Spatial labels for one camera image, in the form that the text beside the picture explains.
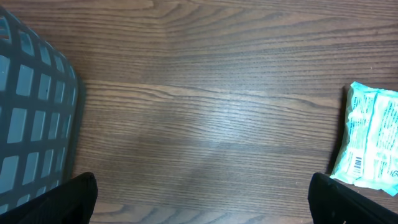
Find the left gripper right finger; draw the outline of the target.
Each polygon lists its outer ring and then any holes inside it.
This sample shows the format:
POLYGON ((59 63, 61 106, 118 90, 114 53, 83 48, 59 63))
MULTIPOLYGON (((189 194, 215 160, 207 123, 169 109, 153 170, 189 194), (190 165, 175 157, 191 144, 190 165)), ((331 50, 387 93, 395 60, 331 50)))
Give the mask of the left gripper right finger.
POLYGON ((312 176, 308 203, 314 224, 397 224, 397 214, 322 173, 312 176))

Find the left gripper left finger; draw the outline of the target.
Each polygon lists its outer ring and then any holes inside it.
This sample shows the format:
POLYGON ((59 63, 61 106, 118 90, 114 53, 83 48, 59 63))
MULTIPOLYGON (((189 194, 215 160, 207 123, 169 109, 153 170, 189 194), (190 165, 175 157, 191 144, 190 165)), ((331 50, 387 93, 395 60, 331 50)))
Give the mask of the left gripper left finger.
POLYGON ((98 187, 95 176, 84 172, 68 182, 1 215, 1 224, 86 224, 93 214, 98 187))

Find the teal snack packet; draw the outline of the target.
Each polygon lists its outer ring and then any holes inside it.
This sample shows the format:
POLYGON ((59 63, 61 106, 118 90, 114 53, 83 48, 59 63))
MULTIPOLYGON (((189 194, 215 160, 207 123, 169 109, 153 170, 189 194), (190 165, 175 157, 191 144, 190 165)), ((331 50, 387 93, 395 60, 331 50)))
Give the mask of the teal snack packet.
POLYGON ((341 149, 330 176, 397 195, 397 92, 350 85, 341 149))

